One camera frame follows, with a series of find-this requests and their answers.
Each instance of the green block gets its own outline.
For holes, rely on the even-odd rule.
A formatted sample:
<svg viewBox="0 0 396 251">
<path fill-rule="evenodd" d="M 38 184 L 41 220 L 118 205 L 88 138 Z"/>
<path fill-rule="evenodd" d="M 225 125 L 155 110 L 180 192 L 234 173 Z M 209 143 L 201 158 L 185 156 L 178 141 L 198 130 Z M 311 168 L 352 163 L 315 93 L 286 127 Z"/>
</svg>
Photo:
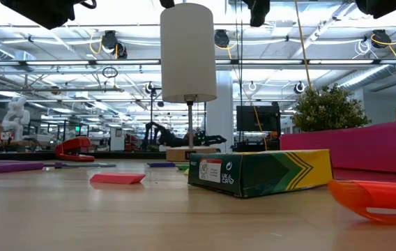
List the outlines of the green block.
<svg viewBox="0 0 396 251">
<path fill-rule="evenodd" d="M 333 178 L 328 150 L 192 154 L 190 185 L 257 197 L 324 185 Z"/>
</svg>

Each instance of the pink panel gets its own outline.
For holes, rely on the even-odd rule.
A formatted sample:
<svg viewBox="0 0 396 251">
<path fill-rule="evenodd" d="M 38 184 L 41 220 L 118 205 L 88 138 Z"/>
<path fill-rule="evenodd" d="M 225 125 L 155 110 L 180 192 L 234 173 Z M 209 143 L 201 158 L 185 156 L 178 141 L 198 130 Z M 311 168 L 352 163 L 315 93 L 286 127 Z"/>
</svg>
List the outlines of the pink panel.
<svg viewBox="0 0 396 251">
<path fill-rule="evenodd" d="M 396 122 L 283 135 L 282 150 L 330 149 L 334 168 L 396 172 Z"/>
</svg>

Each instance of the monitor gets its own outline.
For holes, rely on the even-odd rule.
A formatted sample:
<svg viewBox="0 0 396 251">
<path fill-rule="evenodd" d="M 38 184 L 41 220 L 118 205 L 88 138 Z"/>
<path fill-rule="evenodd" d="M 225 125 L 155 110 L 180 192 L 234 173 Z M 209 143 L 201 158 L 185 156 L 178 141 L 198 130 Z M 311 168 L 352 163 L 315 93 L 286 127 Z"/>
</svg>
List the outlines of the monitor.
<svg viewBox="0 0 396 251">
<path fill-rule="evenodd" d="M 256 106 L 255 108 L 264 132 L 280 132 L 280 108 L 278 106 Z M 237 131 L 260 131 L 253 106 L 237 106 Z"/>
</svg>

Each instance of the humanoid robot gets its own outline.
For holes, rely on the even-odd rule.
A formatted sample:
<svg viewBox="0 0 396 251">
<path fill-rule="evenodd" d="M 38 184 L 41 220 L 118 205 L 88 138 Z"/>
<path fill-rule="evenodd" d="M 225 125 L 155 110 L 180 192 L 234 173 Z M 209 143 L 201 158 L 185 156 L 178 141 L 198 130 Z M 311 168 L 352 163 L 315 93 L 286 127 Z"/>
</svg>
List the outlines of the humanoid robot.
<svg viewBox="0 0 396 251">
<path fill-rule="evenodd" d="M 8 113 L 4 116 L 1 126 L 3 131 L 14 130 L 14 139 L 23 140 L 23 126 L 29 124 L 31 116 L 28 110 L 24 109 L 25 97 L 14 97 L 8 104 Z"/>
</svg>

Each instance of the red stapler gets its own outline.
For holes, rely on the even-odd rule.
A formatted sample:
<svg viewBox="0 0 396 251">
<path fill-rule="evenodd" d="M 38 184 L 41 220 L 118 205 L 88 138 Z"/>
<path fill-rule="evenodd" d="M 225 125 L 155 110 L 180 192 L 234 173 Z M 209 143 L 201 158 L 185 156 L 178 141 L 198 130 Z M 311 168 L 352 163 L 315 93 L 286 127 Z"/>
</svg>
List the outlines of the red stapler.
<svg viewBox="0 0 396 251">
<path fill-rule="evenodd" d="M 82 147 L 90 147 L 91 140 L 88 137 L 76 137 L 69 139 L 56 146 L 56 157 L 61 160 L 79 162 L 93 162 L 94 157 L 79 154 Z"/>
</svg>

